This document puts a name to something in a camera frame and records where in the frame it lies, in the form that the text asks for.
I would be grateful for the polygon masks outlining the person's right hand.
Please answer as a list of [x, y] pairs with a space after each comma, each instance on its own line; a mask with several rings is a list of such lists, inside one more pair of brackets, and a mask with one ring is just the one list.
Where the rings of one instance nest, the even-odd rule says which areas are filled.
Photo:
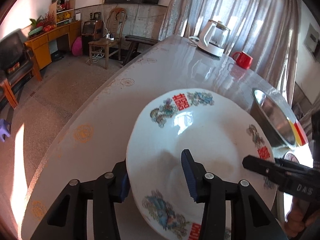
[[313, 213], [305, 222], [304, 214], [299, 205], [299, 199], [293, 197], [291, 210], [287, 214], [287, 221], [284, 223], [284, 231], [288, 237], [296, 237], [304, 228], [311, 226], [319, 218], [319, 210]]

